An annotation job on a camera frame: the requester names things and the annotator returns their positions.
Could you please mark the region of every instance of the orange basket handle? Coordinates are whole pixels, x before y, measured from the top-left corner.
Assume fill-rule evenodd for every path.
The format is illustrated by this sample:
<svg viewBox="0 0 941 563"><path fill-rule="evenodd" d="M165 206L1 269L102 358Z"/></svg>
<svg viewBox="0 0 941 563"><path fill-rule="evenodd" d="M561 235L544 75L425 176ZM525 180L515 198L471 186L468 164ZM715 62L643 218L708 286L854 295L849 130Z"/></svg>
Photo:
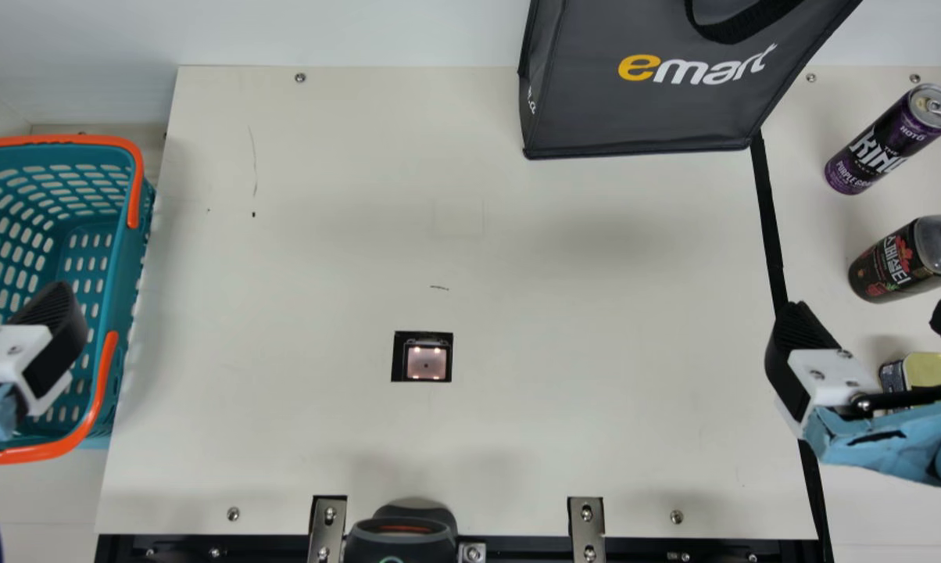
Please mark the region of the orange basket handle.
<svg viewBox="0 0 941 563"><path fill-rule="evenodd" d="M131 183L130 202L127 202L127 228L141 227L141 187L145 182L145 158L137 145L127 139L110 135L21 135L17 138L0 138L0 149L7 146L49 143L108 145L129 152L134 160L134 182Z"/></svg>
<svg viewBox="0 0 941 563"><path fill-rule="evenodd" d="M60 457L73 450L78 444L81 444L82 439L88 437L88 432L91 431L95 421L98 420L99 411L102 409L102 400L106 396L109 371L113 367L113 355L116 353L118 341L120 341L120 335L116 331L107 332L106 338L102 341L102 356L99 358L98 377L95 379L95 395L92 396L88 412L85 413L84 418L81 419L77 427L74 427L70 434L53 442L0 450L0 464L41 462Z"/></svg>

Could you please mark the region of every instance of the black plastic bottle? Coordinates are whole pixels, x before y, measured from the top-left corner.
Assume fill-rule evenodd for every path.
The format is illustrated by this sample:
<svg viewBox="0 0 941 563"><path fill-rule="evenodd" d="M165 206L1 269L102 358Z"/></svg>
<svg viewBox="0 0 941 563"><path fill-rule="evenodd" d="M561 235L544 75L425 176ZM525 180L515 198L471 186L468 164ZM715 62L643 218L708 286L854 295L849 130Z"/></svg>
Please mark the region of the black plastic bottle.
<svg viewBox="0 0 941 563"><path fill-rule="evenodd" d="M871 303L941 285L941 215L919 217L879 240L849 267L849 284Z"/></svg>

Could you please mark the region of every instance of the gray shopping bag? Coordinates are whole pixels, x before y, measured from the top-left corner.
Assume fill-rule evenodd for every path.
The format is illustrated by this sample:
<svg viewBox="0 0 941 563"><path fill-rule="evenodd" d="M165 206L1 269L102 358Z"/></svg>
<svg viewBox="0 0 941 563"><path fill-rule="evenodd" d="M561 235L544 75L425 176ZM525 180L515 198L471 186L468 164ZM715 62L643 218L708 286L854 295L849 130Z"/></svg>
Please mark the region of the gray shopping bag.
<svg viewBox="0 0 941 563"><path fill-rule="evenodd" d="M532 0L528 158L744 149L860 0Z"/></svg>

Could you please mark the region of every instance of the teal plastic basket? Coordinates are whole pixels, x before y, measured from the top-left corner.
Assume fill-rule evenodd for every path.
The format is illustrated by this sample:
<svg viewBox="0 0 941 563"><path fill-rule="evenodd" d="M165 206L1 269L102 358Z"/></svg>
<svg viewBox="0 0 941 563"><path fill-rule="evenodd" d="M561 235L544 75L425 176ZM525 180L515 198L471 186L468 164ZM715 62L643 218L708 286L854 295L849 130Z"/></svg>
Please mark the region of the teal plastic basket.
<svg viewBox="0 0 941 563"><path fill-rule="evenodd" d="M88 321L71 384L48 412L27 417L0 443L0 464L55 457L82 437L91 444L113 431L155 202L142 171L141 151L121 138L0 139L0 325L57 279L73 286ZM100 367L102 406L86 416L98 400Z"/></svg>

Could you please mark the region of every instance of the tin can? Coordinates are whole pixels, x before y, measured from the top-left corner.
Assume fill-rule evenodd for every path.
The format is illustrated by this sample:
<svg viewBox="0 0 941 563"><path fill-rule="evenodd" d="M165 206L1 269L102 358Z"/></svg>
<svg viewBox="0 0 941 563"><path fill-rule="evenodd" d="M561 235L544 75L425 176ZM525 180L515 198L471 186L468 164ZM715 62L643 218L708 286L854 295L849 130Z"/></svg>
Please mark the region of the tin can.
<svg viewBox="0 0 941 563"><path fill-rule="evenodd" d="M836 192L856 195L941 136L941 86L909 90L825 164Z"/></svg>
<svg viewBox="0 0 941 563"><path fill-rule="evenodd" d="M901 393L921 387L941 385L941 353L914 352L902 360L888 361L880 370L884 393ZM905 411L893 409L896 413Z"/></svg>

